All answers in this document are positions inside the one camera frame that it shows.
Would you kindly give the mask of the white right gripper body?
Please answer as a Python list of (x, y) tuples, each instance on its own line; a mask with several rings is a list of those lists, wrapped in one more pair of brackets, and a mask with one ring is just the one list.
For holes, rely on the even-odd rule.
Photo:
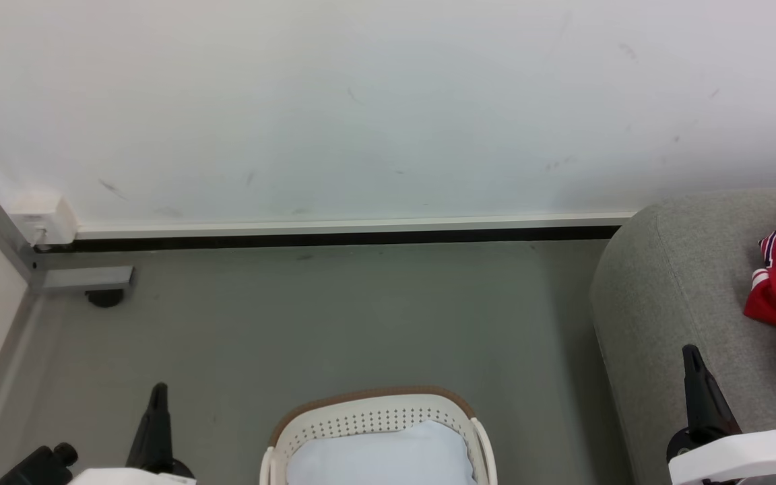
[(776, 430), (725, 436), (673, 457), (672, 484), (776, 482)]

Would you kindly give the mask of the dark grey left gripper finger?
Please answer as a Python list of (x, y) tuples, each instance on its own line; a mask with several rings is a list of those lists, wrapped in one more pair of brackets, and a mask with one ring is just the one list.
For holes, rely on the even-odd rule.
[(157, 383), (152, 389), (147, 410), (139, 421), (125, 466), (155, 474), (195, 477), (191, 470), (173, 455), (166, 383)]

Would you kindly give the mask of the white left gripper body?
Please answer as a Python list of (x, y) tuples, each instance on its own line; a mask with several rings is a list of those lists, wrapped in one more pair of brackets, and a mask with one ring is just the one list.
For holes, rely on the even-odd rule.
[(191, 477), (153, 473), (134, 467), (90, 467), (69, 482), (70, 485), (193, 485)]

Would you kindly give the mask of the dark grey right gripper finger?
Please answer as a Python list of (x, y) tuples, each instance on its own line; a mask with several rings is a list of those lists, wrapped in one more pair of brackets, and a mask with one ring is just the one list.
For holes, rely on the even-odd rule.
[(672, 436), (666, 447), (666, 461), (715, 440), (742, 434), (714, 375), (703, 362), (696, 345), (682, 347), (684, 396), (687, 427)]

